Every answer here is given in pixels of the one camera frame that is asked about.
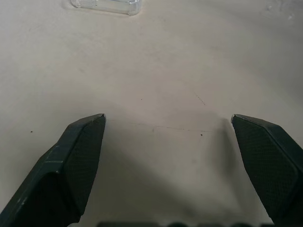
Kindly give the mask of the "clear plastic container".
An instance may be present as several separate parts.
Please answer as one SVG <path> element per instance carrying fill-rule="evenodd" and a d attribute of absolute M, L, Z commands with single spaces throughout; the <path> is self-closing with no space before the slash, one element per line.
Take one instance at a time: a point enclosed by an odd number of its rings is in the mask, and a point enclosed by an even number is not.
<path fill-rule="evenodd" d="M 133 16 L 141 11 L 142 0 L 70 0 L 76 8 L 100 10 Z"/>

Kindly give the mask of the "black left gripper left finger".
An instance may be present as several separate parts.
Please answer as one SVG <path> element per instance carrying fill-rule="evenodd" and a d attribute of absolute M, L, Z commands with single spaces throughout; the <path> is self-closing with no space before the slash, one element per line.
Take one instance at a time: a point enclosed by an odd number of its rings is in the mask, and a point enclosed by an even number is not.
<path fill-rule="evenodd" d="M 79 222 L 98 170 L 105 125 L 102 113 L 69 124 L 0 213 L 0 227 L 68 227 Z"/>

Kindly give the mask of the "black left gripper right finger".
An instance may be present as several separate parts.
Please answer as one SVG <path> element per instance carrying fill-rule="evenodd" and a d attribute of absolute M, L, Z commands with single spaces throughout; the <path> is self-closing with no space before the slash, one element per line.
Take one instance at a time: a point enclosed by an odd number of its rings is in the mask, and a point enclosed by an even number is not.
<path fill-rule="evenodd" d="M 279 125 L 231 119 L 250 181 L 276 227 L 303 227 L 303 149 Z"/>

